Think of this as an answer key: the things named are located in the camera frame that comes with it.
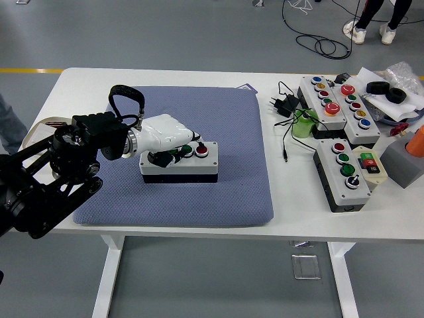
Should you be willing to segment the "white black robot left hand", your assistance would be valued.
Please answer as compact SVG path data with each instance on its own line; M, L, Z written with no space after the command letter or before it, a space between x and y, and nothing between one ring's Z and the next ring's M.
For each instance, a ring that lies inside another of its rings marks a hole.
M183 151L176 154L171 154L170 151L178 150L191 141L198 143L198 149L207 149L199 134L187 129L169 114L162 114L147 118L130 129L127 136L127 154L135 156L147 151L151 164L167 168L179 162L185 155Z

